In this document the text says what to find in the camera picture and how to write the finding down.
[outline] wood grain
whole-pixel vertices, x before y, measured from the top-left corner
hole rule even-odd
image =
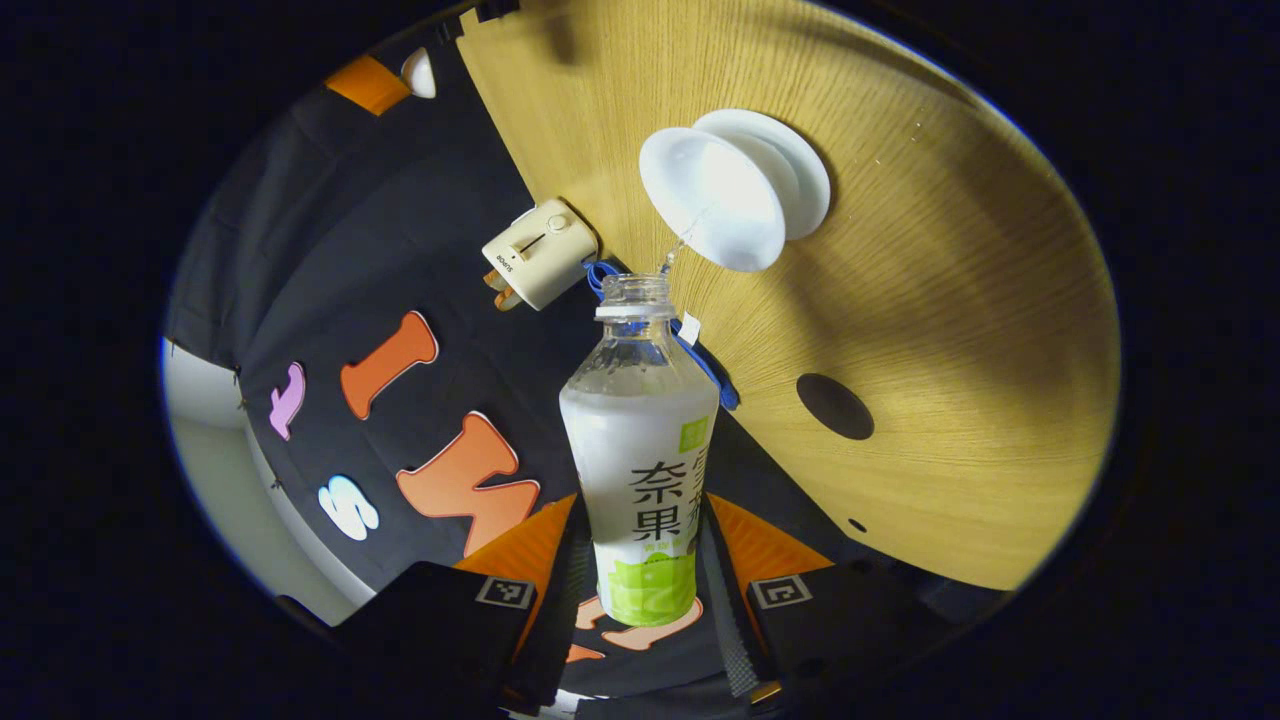
[[[521,6],[463,18],[471,77],[532,196],[564,197],[635,270],[675,241],[640,184],[650,133],[746,108],[810,140],[823,225],[755,274],[685,251],[677,307],[735,416],[841,529],[968,583],[1027,579],[1098,475],[1120,377],[1105,261],[1047,160],[942,70],[812,5]],[[852,389],[874,434],[814,420],[804,373]]]

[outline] round hole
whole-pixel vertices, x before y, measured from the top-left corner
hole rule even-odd
[[[876,423],[863,401],[827,375],[800,375],[796,379],[796,395],[814,419],[838,436],[867,439],[876,432]]]
[[[797,678],[809,679],[809,678],[817,678],[826,669],[827,669],[826,660],[820,657],[810,657],[796,665],[795,673]]]

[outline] bottle label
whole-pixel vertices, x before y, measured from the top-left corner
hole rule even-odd
[[[696,593],[695,541],[713,415],[687,421],[653,416],[579,447],[575,460],[591,519],[600,602],[635,626],[680,619]]]

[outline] black fabric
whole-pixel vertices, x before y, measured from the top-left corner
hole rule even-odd
[[[662,693],[646,696],[584,700],[577,705],[577,720],[773,720],[781,708],[754,708],[748,698],[733,698],[728,680],[719,674]]]
[[[507,687],[535,706],[556,702],[556,691],[564,673],[564,659],[573,641],[577,603],[588,589],[594,588],[594,566],[595,553],[591,551],[586,505],[579,497],[573,501],[561,546],[556,551],[556,562],[552,565],[538,619],[529,628],[529,635],[507,673]]]
[[[529,597],[525,607],[477,602],[490,579],[415,562],[338,625],[334,635],[357,662],[376,669],[392,683],[413,687],[424,676],[452,675],[443,693],[468,701],[476,708],[493,707],[499,697],[502,670],[516,650],[536,591],[532,587],[525,591]],[[470,623],[430,626],[404,621],[448,616],[460,610],[467,612]]]
[[[765,657],[755,628],[746,612],[746,603],[739,593],[737,573],[728,555],[728,546],[721,533],[719,521],[710,500],[703,501],[701,534],[698,538],[699,559],[712,578],[705,594],[716,611],[716,637],[721,659],[728,676],[733,697],[751,692],[765,678],[776,678],[773,664]]]
[[[467,413],[486,415],[520,457],[515,475],[485,487],[536,479],[534,511],[577,489],[557,396],[600,333],[585,284],[540,313],[493,307],[480,246],[534,199],[456,47],[430,51],[435,100],[410,97],[375,118],[317,87],[246,149],[192,232],[165,325],[192,354],[241,369],[250,424],[283,491],[375,591],[413,562],[462,559],[471,520],[420,515],[396,473],[443,450]],[[439,355],[396,379],[360,420],[339,372],[410,310],[426,318]],[[268,420],[270,396],[287,386],[294,361],[306,372],[306,397],[284,441]],[[347,538],[316,501],[335,474],[379,511],[364,542]],[[728,413],[717,420],[705,488],[832,560],[873,553],[846,538]],[[703,616],[645,651],[604,641],[602,633],[627,629],[608,618],[576,629],[575,644],[605,657],[570,664],[562,685],[634,696],[722,675],[701,565],[698,582]],[[579,602],[595,594],[594,564],[581,594]]]
[[[874,562],[800,573],[799,583],[762,580],[748,592],[782,678],[781,702],[797,717],[820,716],[833,693],[874,687],[955,630]],[[799,600],[796,591],[808,597]],[[771,605],[773,593],[791,593],[790,601]],[[845,621],[820,620],[841,616]]]

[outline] blue strap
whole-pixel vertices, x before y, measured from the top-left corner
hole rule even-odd
[[[595,296],[603,301],[604,288],[602,287],[602,283],[604,282],[604,278],[617,275],[620,274],[620,270],[605,260],[584,263],[582,266],[586,268],[586,284],[591,288],[591,292],[594,292]],[[689,352],[694,361],[698,363],[698,366],[707,373],[707,377],[709,377],[713,383],[716,383],[716,389],[719,392],[721,397],[721,405],[723,405],[726,410],[737,409],[737,391],[733,389],[733,383],[728,380],[728,373],[726,373],[724,369],[716,363],[716,359],[707,352],[705,347],[690,347],[690,345],[677,334],[680,332],[680,320],[672,318],[671,337],[680,343],[680,347],[685,348],[685,352]]]

